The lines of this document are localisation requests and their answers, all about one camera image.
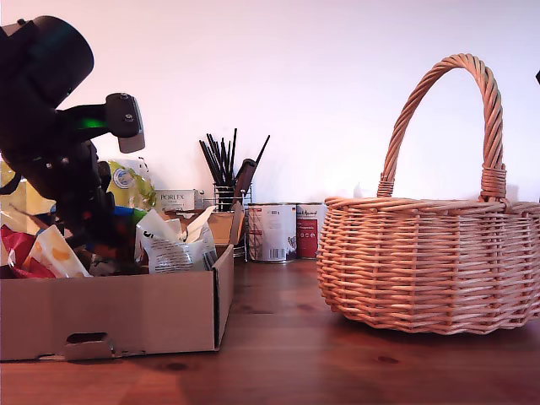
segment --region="wicker basket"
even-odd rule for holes
[[[453,68],[470,72],[483,97],[480,198],[391,197],[411,116]],[[505,199],[502,150],[502,107],[491,70],[468,54],[434,65],[397,119],[377,198],[326,200],[317,268],[332,310],[372,327],[441,334],[485,334],[540,315],[540,204]]]

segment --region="red packaging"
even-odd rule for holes
[[[296,240],[298,242],[298,258],[316,258],[326,211],[326,206],[318,202],[297,205]]]
[[[0,229],[2,243],[12,258],[14,265],[10,263],[9,268],[17,278],[55,278],[54,274],[45,266],[39,264],[35,259],[30,259],[29,271],[20,268],[26,260],[30,249],[35,242],[35,236],[24,232],[14,232],[6,225]]]

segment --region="green light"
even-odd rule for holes
[[[102,128],[106,126],[107,126],[106,122],[96,120],[94,118],[83,118],[78,124],[78,129]]]

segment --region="yellow package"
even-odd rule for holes
[[[24,270],[30,269],[32,258],[51,270],[56,278],[92,277],[55,225],[37,236],[23,263]]]
[[[108,163],[111,169],[108,191],[114,194],[116,205],[146,210],[155,206],[155,189],[149,180],[114,160]]]

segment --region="red label can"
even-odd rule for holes
[[[296,206],[296,243],[299,258],[316,258],[326,213],[327,206],[318,202]]]

